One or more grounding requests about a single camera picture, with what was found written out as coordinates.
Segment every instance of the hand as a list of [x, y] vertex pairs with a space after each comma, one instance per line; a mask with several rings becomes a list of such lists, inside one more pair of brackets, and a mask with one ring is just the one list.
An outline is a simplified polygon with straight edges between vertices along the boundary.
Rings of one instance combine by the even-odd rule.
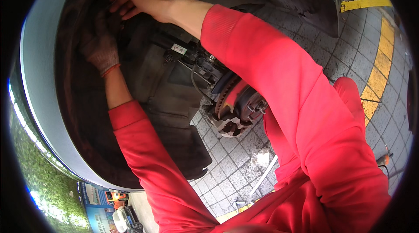
[[87, 29], [82, 32], [80, 52], [104, 77], [119, 66], [117, 42], [108, 31], [104, 11], [100, 11], [95, 17], [95, 31], [96, 35]]
[[159, 22], [172, 22], [168, 11], [172, 0], [110, 0], [113, 1], [110, 12], [119, 9], [119, 14], [123, 20], [132, 18], [133, 16], [145, 12]]

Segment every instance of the billboard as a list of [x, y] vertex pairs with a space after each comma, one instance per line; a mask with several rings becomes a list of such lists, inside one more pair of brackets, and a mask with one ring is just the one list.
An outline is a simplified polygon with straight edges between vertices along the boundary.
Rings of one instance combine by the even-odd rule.
[[115, 209], [108, 204], [106, 192], [81, 183], [81, 195], [93, 233], [118, 233], [112, 218]]

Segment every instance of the cotton knit glove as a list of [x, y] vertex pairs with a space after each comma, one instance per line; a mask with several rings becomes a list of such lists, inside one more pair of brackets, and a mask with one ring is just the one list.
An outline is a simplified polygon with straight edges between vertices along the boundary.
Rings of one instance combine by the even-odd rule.
[[120, 66], [117, 42], [108, 31], [104, 11], [100, 11], [95, 17], [95, 30], [96, 35], [87, 30], [82, 33], [80, 52], [104, 77]]

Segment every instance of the red pants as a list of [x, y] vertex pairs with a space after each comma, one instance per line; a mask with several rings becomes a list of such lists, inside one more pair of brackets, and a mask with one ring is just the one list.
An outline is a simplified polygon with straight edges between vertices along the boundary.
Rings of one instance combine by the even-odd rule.
[[[361, 123], [362, 126], [365, 126], [364, 109], [359, 97], [357, 84], [350, 78], [341, 77], [336, 80], [333, 87], [355, 120]], [[265, 133], [271, 141], [272, 148], [278, 156], [278, 163], [280, 165], [275, 170], [278, 183], [275, 184], [274, 188], [278, 190], [288, 184], [286, 178], [290, 177], [301, 166], [301, 162], [288, 144], [287, 139], [269, 108], [266, 110], [263, 120]]]

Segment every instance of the white car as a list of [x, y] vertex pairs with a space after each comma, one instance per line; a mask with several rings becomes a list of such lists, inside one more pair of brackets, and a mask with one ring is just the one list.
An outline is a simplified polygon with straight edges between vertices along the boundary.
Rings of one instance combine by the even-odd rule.
[[112, 215], [115, 226], [120, 233], [143, 233], [143, 225], [133, 215], [129, 206], [117, 209]]

